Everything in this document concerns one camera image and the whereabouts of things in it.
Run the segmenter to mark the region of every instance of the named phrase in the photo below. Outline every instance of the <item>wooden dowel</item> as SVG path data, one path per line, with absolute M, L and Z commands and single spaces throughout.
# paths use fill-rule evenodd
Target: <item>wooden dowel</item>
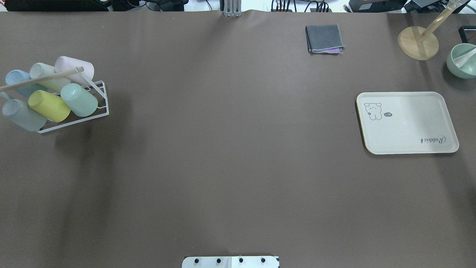
M 76 67 L 76 69 L 57 72 L 57 73 L 54 73 L 52 75 L 43 76 L 43 77 L 39 77 L 39 78 L 35 78 L 35 79 L 30 79 L 30 80 L 27 80 L 27 81 L 23 81 L 23 82 L 16 83 L 16 84 L 11 84 L 11 85 L 8 85 L 8 86 L 2 86 L 2 87 L 0 87 L 0 92 L 5 92 L 5 91 L 9 91 L 9 90 L 16 89 L 16 88 L 33 85 L 33 84 L 36 84 L 36 83 L 41 82 L 41 81 L 46 81 L 46 80 L 51 80 L 51 79 L 55 79 L 55 78 L 59 78 L 59 77 L 64 77 L 64 76 L 76 73 L 76 70 L 78 70 L 78 72 L 83 72 L 84 68 L 83 67 Z
M 443 12 L 440 13 L 440 15 L 428 26 L 428 28 L 425 29 L 425 31 L 423 31 L 423 33 L 421 33 L 419 37 L 417 37 L 416 39 L 417 43 L 421 43 L 425 41 L 425 39 L 430 34 L 432 34 L 449 17 L 449 15 L 453 13 L 455 9 L 451 9 L 451 7 L 449 7 L 450 4 L 454 4 L 454 3 L 450 2 L 448 4 L 448 7 L 445 8 L 445 10 L 443 10 Z

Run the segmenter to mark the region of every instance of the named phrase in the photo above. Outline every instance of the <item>gray cloth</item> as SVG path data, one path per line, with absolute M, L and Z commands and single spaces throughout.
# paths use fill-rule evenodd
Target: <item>gray cloth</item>
M 342 53 L 342 37 L 337 24 L 306 26 L 307 50 L 312 53 Z

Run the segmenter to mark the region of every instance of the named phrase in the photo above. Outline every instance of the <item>round wooden base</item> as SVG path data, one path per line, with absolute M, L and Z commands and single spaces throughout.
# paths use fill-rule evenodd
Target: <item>round wooden base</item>
M 421 61 L 433 58 L 438 52 L 438 39 L 430 34 L 423 42 L 417 43 L 416 38 L 425 28 L 412 26 L 403 29 L 398 35 L 398 45 L 406 55 Z

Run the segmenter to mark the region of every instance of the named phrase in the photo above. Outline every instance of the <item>bowl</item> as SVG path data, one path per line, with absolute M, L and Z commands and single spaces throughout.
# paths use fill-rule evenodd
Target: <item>bowl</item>
M 446 65 L 448 66 L 449 71 L 456 75 L 459 78 L 471 79 L 476 78 L 476 56 L 469 58 L 469 60 L 461 66 L 461 68 L 456 67 L 455 59 L 459 56 L 462 56 L 471 50 L 476 48 L 475 45 L 462 43 L 456 45 L 448 55 L 446 59 Z

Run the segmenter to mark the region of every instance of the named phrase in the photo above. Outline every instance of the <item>yellow cup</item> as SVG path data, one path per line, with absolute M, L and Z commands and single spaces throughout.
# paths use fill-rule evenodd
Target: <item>yellow cup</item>
M 28 106 L 57 123 L 65 120 L 71 112 L 63 99 L 43 90 L 35 91 L 30 96 Z

